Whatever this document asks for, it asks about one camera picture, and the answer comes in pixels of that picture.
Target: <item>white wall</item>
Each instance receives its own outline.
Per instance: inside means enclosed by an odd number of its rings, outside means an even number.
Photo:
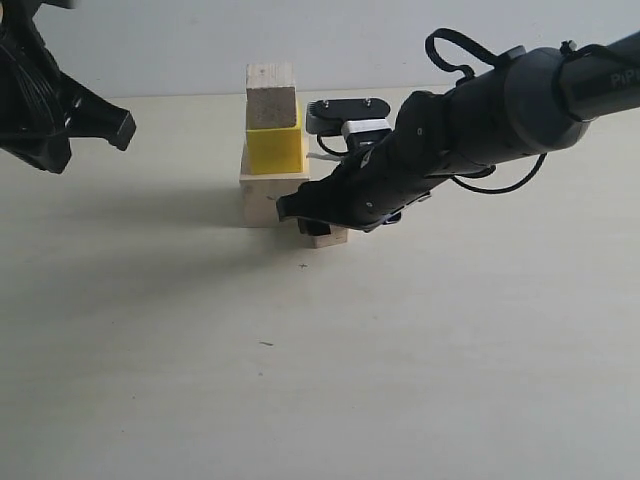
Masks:
[[[246,63],[283,59],[303,90],[451,83],[424,55],[435,28],[501,51],[610,42],[639,16],[632,0],[83,0],[71,12],[43,7],[36,21],[69,74],[133,96],[241,92]]]

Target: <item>table surface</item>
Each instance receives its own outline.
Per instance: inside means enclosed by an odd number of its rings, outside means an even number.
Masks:
[[[243,96],[120,103],[126,154],[1,158],[1,478],[637,478],[638,113],[310,250],[242,228]]]

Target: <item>yellow block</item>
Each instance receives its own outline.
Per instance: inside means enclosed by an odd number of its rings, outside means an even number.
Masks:
[[[247,148],[252,175],[303,172],[305,152],[299,109],[298,120],[293,127],[260,130],[248,128]]]

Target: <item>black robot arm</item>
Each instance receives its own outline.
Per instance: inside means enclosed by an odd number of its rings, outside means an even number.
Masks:
[[[437,39],[493,68],[476,76],[468,65],[448,64],[436,51]],[[307,131],[319,140],[342,135],[348,152],[331,175],[278,199],[282,220],[298,218],[311,235],[326,233],[328,225],[370,232],[399,221],[403,210],[447,180],[479,193],[511,192],[535,175],[547,153],[575,145],[595,118],[640,106],[640,32],[607,47],[576,50],[564,42],[494,55],[439,29],[427,38],[426,51],[438,67],[463,76],[445,94],[411,94],[394,129],[373,111],[379,99],[309,106]],[[536,155],[532,172],[511,187],[486,190],[460,179],[486,177],[500,163]]]
[[[126,150],[136,131],[118,108],[60,71],[33,16],[41,4],[72,0],[2,0],[0,23],[0,148],[40,170],[62,173],[69,139],[95,137]]]

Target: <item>stacked blocks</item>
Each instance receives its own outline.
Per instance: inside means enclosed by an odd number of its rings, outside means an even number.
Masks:
[[[277,227],[276,200],[295,193],[309,181],[307,140],[296,98],[290,63],[247,67],[246,142],[242,152],[240,187],[248,227]],[[347,241],[348,230],[310,237],[315,248]]]

